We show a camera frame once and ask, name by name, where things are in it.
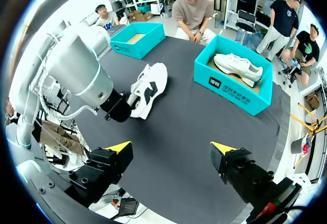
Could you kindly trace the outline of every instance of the white pants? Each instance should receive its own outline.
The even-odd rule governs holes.
[[[281,33],[279,33],[273,26],[270,26],[268,29],[268,32],[264,39],[261,41],[261,43],[258,45],[256,48],[256,52],[261,54],[261,52],[267,48],[267,46],[270,44],[271,41],[275,41],[274,45],[272,46],[269,54],[268,54],[268,59],[271,61],[274,56],[276,55],[277,52],[283,48],[287,42],[290,40],[290,37],[285,37]]]
[[[191,30],[192,34],[194,34],[194,35],[198,31],[199,31],[198,29],[197,30]],[[211,31],[210,29],[206,29],[206,30],[204,30],[201,39],[204,40],[207,44],[209,44],[210,41],[212,41],[215,38],[215,36],[216,36],[216,34],[213,31]],[[175,38],[190,40],[189,36],[181,28],[177,28],[177,32],[175,34]]]

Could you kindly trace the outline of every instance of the red object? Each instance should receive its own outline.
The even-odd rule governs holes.
[[[266,207],[260,212],[260,214],[257,216],[257,218],[259,217],[259,216],[262,216],[262,215],[264,215],[264,214],[266,214],[266,213],[272,213],[272,212],[274,212],[274,210],[276,209],[276,205],[274,204],[274,203],[272,203],[272,202],[269,202],[267,205],[266,205]]]

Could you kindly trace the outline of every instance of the teal shoe box lid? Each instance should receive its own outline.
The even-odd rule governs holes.
[[[221,71],[208,66],[215,53],[233,53],[241,58],[247,58],[263,68],[259,93],[241,84]],[[270,106],[272,97],[272,64],[259,54],[241,44],[217,35],[200,53],[194,63],[194,81],[209,90],[221,95],[252,116],[257,115]]]
[[[138,37],[135,43],[128,43],[134,36]],[[110,40],[112,49],[120,54],[142,59],[156,45],[165,39],[162,23],[136,22],[128,25]]]

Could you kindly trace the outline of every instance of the cardboard insert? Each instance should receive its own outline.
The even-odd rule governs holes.
[[[145,36],[145,34],[135,34],[132,38],[130,38],[129,40],[127,40],[127,43],[130,44],[135,44],[136,42],[138,42],[143,36]]]
[[[227,75],[229,77],[231,77],[232,79],[236,80],[237,82],[241,83],[242,85],[246,86],[247,88],[249,88],[250,90],[253,90],[255,93],[259,94],[260,93],[260,87],[261,87],[261,80],[259,80],[259,82],[255,83],[254,84],[254,87],[252,88],[251,86],[247,85],[242,79],[240,76],[238,76],[237,74],[235,73],[231,73],[231,74],[226,74],[224,73],[223,71],[221,71],[214,63],[214,56],[213,55],[210,60],[208,61],[207,63],[207,66],[213,68],[214,70],[217,70],[221,73],[223,73],[224,75]]]

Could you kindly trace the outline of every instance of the shorts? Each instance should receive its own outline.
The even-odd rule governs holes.
[[[304,55],[302,54],[302,52],[299,49],[296,49],[295,58],[299,59],[299,60],[302,60],[304,58]],[[308,76],[310,76],[310,74],[311,74],[311,66],[308,66],[308,67],[302,67],[301,66],[300,70],[305,72]]]

